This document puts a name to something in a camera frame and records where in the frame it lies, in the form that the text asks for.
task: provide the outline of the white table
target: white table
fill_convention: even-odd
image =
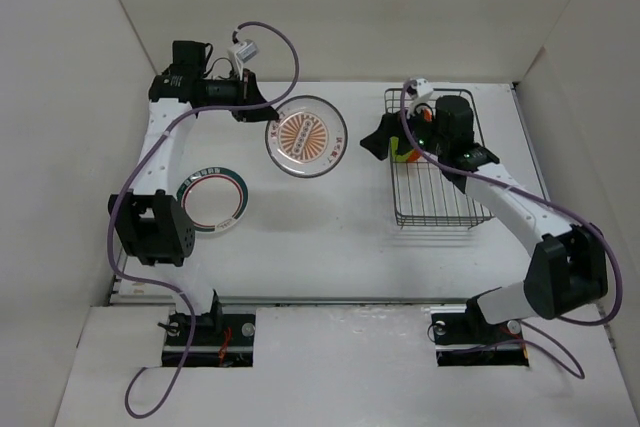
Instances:
[[[521,280],[529,259],[496,219],[471,230],[402,232],[393,222],[389,166],[358,141],[372,131],[391,85],[305,83],[296,93],[327,98],[343,113],[350,145],[315,180],[288,177],[264,150],[264,126],[203,115],[180,167],[186,177],[230,167],[249,185],[250,211],[219,239],[199,238],[194,256],[226,298],[362,299],[468,297]],[[521,183],[540,193],[508,85],[465,85],[485,141]],[[282,84],[263,86],[270,98]],[[295,215],[287,212],[295,207]],[[132,260],[130,272],[153,269]],[[149,286],[124,283],[114,302],[156,302]],[[265,308],[258,311],[253,368],[185,369],[162,410],[127,417],[125,389],[142,366],[159,366],[158,321],[169,306],[93,308],[79,343],[57,426],[637,426],[603,328],[533,322],[583,362],[587,379],[560,371],[535,350],[530,368],[437,367],[426,306]],[[595,307],[572,313],[597,318]],[[525,329],[530,340],[539,340]],[[134,409],[160,398],[171,368],[151,369]]]
[[[507,84],[436,84],[473,93],[486,145],[514,177],[540,193],[540,183]],[[286,84],[262,84],[273,98]],[[238,125],[228,113],[201,115],[180,166],[180,178],[228,167],[247,182],[241,222],[219,237],[198,236],[189,262],[223,298],[466,298],[522,280],[529,258],[493,219],[476,228],[401,230],[393,218],[388,162],[359,145],[380,121],[385,83],[301,83],[295,94],[326,98],[344,116],[349,145],[342,162],[317,179],[283,173],[264,145],[264,124]],[[129,259],[127,271],[153,276]],[[118,301],[163,295],[123,282]]]

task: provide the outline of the screw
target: screw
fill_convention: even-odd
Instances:
[[[444,335],[447,333],[445,327],[447,324],[444,323],[444,320],[438,320],[435,324],[433,324],[433,331],[436,335]]]
[[[253,337],[253,334],[256,333],[256,326],[251,322],[247,322],[242,326],[242,335],[245,337]]]
[[[507,322],[507,329],[509,329],[509,332],[515,335],[518,335],[520,332],[522,332],[522,326],[517,320],[510,320],[509,322]]]

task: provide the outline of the red wire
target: red wire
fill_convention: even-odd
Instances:
[[[220,350],[218,351],[218,358],[220,359],[220,365],[222,365],[222,361],[227,355],[227,348],[229,347],[229,342],[231,341],[231,327],[227,327],[227,330],[224,331],[224,343]]]
[[[500,327],[500,331],[504,334],[510,335],[511,337],[514,337],[516,339],[519,339],[520,336],[518,334],[514,334],[513,332],[511,332],[509,329],[505,328],[505,327]]]

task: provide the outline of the black joint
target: black joint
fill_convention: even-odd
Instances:
[[[404,155],[411,152],[413,147],[404,132],[400,115],[399,112],[384,114],[380,119],[378,128],[362,139],[360,146],[371,152],[376,159],[384,160],[389,156],[389,141],[396,137],[398,139],[396,154]],[[424,117],[413,116],[407,122],[409,130],[413,133],[417,142],[430,137],[431,122],[424,119]]]
[[[113,212],[117,195],[109,198]],[[116,217],[116,232],[127,255],[143,265],[173,264],[180,267],[193,252],[193,222],[178,201],[163,190],[153,195],[127,192]]]
[[[243,86],[240,99],[235,105],[259,105],[266,104],[266,99],[260,93],[258,89],[258,81],[256,74],[248,69],[244,69],[243,81],[240,82]],[[277,121],[280,117],[278,112],[271,107],[263,107],[262,109],[247,109],[236,110],[232,112],[233,118],[238,122],[268,122]]]
[[[204,77],[207,69],[207,45],[193,40],[174,40],[170,74]]]
[[[554,319],[607,294],[604,247],[584,227],[545,235],[533,252],[524,292],[533,310]]]
[[[598,227],[596,224],[593,224],[591,222],[589,222],[589,225],[591,226],[591,228],[593,228],[596,231],[598,231],[598,233],[604,237],[604,233],[602,232],[602,230],[600,230],[600,227]]]
[[[181,313],[175,313],[169,317],[169,323],[177,322],[180,330],[186,331],[191,325],[191,316]],[[213,300],[209,312],[196,316],[196,330],[200,332],[208,332],[214,335],[222,333],[224,328],[224,313],[222,304],[218,298],[218,293],[213,291]]]
[[[431,322],[438,321],[444,323],[445,332],[438,334],[434,330],[434,337],[438,345],[457,344],[493,344],[496,338],[498,327],[488,324],[477,303],[478,297],[467,301],[467,308],[464,312],[433,313]]]

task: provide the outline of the plate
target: plate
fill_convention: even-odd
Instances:
[[[187,177],[177,198],[196,231],[218,233],[240,220],[247,208],[249,191],[233,170],[207,167]]]
[[[292,97],[276,109],[280,119],[267,124],[271,160],[289,175],[312,178],[331,171],[347,150],[347,125],[333,105],[320,97]]]

